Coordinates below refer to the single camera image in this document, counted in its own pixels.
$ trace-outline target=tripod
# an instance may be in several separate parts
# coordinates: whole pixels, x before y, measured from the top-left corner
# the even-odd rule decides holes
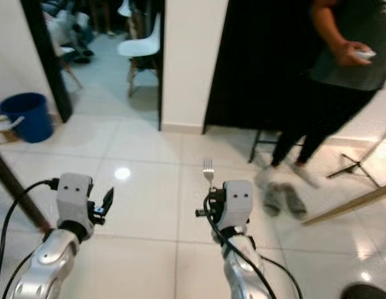
[[[346,154],[341,154],[342,157],[345,159],[348,159],[349,161],[353,162],[352,165],[343,168],[335,173],[332,173],[327,176],[328,179],[333,179],[337,176],[340,176],[344,173],[354,173],[358,168],[373,182],[373,184],[380,188],[381,186],[378,184],[378,182],[375,181],[375,179],[372,177],[372,175],[363,167],[363,163],[374,153],[374,151],[379,147],[379,145],[386,139],[386,133],[376,142],[367,152],[365,155],[363,155],[362,159],[359,161],[356,161],[352,159],[351,157],[348,157]]]

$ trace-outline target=hand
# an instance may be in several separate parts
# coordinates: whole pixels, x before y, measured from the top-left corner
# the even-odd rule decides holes
[[[334,53],[334,56],[336,56],[338,64],[343,67],[358,65],[366,66],[372,64],[371,61],[356,56],[356,50],[369,52],[372,49],[361,42],[352,42],[349,40],[332,48],[332,52]]]

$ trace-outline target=blue bucket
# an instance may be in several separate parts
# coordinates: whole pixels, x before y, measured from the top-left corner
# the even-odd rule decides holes
[[[21,93],[7,98],[0,104],[0,111],[12,123],[24,117],[14,130],[26,142],[44,141],[54,132],[46,98],[39,93]]]

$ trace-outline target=black door frame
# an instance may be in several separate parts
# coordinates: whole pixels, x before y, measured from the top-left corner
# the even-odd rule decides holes
[[[71,99],[66,91],[62,75],[60,73],[59,58],[55,55],[52,42],[49,37],[45,19],[40,8],[39,0],[20,0],[26,15],[27,23],[34,40],[40,61],[44,68],[50,89],[53,93],[57,109],[63,122],[66,122],[73,113]],[[162,74],[164,65],[164,23],[165,23],[165,0],[160,0],[161,13],[161,47],[160,56],[160,74],[158,87],[158,113],[159,125],[161,130],[162,120]]]

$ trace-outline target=fork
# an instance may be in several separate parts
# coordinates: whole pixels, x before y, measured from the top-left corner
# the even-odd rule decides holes
[[[204,159],[203,173],[204,173],[204,177],[210,183],[210,188],[212,188],[212,180],[214,179],[214,169],[212,168],[212,159]]]

